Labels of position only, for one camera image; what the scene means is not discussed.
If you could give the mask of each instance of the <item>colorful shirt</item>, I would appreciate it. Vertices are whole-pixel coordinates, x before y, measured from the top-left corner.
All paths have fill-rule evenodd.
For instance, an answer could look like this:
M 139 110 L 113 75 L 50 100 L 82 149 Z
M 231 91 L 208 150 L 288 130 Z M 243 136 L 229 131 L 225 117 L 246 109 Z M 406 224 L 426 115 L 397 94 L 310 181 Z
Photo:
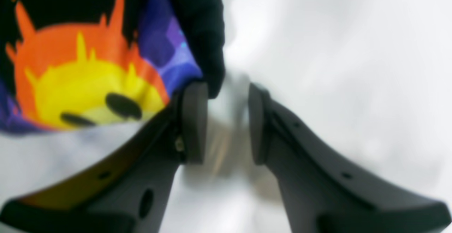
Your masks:
M 0 130 L 146 120 L 202 78 L 170 0 L 1 0 Z

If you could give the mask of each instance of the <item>black sleeve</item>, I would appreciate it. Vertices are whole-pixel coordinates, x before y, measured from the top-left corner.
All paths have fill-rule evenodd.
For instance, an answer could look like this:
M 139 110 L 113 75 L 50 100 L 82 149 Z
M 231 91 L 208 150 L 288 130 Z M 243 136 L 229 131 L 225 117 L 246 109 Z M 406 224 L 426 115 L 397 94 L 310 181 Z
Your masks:
M 220 92 L 225 76 L 223 3 L 221 0 L 171 0 L 187 42 L 209 86 L 209 97 Z

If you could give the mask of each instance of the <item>purple pattern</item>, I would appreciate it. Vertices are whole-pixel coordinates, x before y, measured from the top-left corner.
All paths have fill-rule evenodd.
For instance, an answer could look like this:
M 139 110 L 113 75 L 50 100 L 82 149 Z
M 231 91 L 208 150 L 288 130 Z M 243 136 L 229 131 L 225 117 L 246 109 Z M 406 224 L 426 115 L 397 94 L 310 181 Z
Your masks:
M 16 100 L 7 92 L 5 85 L 0 80 L 0 131 L 6 131 L 16 135 L 24 135 L 30 132 L 42 132 L 38 127 L 24 120 L 20 114 Z

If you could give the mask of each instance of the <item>dark gray bracket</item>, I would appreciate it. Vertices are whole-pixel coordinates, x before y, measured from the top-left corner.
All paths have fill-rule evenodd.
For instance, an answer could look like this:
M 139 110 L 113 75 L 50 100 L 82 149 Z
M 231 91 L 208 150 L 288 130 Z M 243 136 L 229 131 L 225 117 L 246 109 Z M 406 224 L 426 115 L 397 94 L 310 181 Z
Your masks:
M 113 154 L 10 200 L 0 221 L 31 233 L 157 233 L 179 165 L 203 161 L 207 101 L 207 85 L 190 84 Z
M 451 223 L 446 204 L 347 160 L 261 85 L 250 85 L 248 106 L 254 161 L 278 179 L 292 232 L 438 233 Z

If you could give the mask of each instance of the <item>black plastic part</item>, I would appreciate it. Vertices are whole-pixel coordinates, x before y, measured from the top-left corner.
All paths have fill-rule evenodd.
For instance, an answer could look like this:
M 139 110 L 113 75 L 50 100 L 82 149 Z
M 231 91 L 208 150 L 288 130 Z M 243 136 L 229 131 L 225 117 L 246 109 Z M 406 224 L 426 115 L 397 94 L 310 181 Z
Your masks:
M 187 87 L 182 107 L 182 136 L 187 163 L 202 164 L 206 150 L 207 101 L 206 83 L 196 82 Z
M 207 85 L 190 84 L 120 149 L 61 183 L 9 201 L 0 221 L 31 233 L 157 233 L 179 165 L 186 158 L 202 162 L 207 100 Z M 186 150 L 177 151 L 176 140 L 187 133 Z M 92 191 L 74 199 L 74 188 Z M 56 204 L 53 195 L 67 203 Z
M 278 179 L 294 233 L 435 233 L 447 206 L 392 185 L 326 145 L 295 114 L 250 85 L 253 155 Z
M 209 98 L 218 96 L 225 77 L 225 24 L 222 0 L 171 0 L 190 50 L 208 83 Z
M 129 233 L 134 219 L 126 214 L 87 214 L 39 209 L 11 201 L 3 209 L 3 223 L 31 233 Z

